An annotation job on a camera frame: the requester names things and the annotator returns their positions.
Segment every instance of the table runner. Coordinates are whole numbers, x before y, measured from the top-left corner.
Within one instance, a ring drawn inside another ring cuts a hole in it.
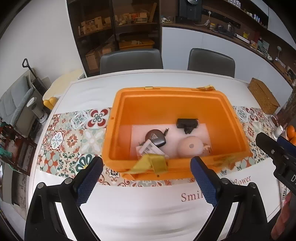
[[[222,169],[220,176],[240,171],[268,158],[256,146],[255,138],[260,132],[273,136],[268,115],[261,109],[239,106],[233,106],[233,108],[246,133],[253,156]],[[43,138],[36,168],[60,177],[74,178],[95,155],[101,155],[110,111],[111,108],[104,108],[55,114]],[[157,181],[125,180],[120,173],[106,165],[98,180],[102,185],[125,187],[169,186],[194,181],[194,178]]]

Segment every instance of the metal screw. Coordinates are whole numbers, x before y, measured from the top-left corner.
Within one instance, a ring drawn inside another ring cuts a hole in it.
[[[229,183],[229,180],[227,178],[222,178],[221,181],[224,184],[228,184]]]
[[[69,177],[69,178],[65,179],[64,182],[65,182],[66,184],[70,184],[70,183],[72,182],[72,180],[73,180],[73,179]]]
[[[256,188],[256,184],[255,184],[255,183],[250,183],[250,186],[251,186],[252,188]]]
[[[37,187],[40,189],[40,188],[43,188],[44,187],[44,183],[38,183]]]

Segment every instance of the white tablecloth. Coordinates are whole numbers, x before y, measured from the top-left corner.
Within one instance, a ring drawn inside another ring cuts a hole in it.
[[[128,87],[166,86],[196,88],[213,85],[223,92],[233,106],[260,108],[247,88],[247,83],[231,77],[175,70],[139,70],[106,74],[82,79],[71,83],[59,99],[53,114],[92,108],[111,107],[118,90]],[[29,183],[29,203],[39,182],[46,185],[60,184],[64,179],[35,169],[41,147],[38,143],[32,165]],[[237,182],[255,182],[260,190],[268,220],[280,209],[277,180],[273,177],[275,167],[270,158],[242,171],[224,177]],[[196,183],[186,183],[164,187],[117,187],[96,184],[88,202],[81,209],[88,222],[104,240],[193,240],[202,228],[212,206],[199,197]],[[61,221],[69,238],[76,240],[62,206],[57,205]],[[227,234],[227,221],[221,237]]]

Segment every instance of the orange storage bin in cabinet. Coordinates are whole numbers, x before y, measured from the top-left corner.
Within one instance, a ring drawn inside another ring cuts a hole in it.
[[[138,161],[136,156],[130,155],[132,126],[176,124],[178,118],[198,119],[199,123],[206,124],[212,153],[202,160],[215,172],[252,156],[241,123],[223,93],[191,88],[142,87],[117,92],[105,135],[104,163],[118,172],[129,171]],[[167,159],[168,171],[160,175],[148,170],[140,174],[123,174],[123,177],[130,180],[193,177],[190,160]]]

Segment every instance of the white cup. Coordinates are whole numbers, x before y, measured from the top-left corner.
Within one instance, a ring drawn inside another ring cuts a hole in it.
[[[283,129],[282,126],[277,127],[274,130],[274,137],[275,137],[275,139],[277,139],[283,132],[284,132],[284,129]]]

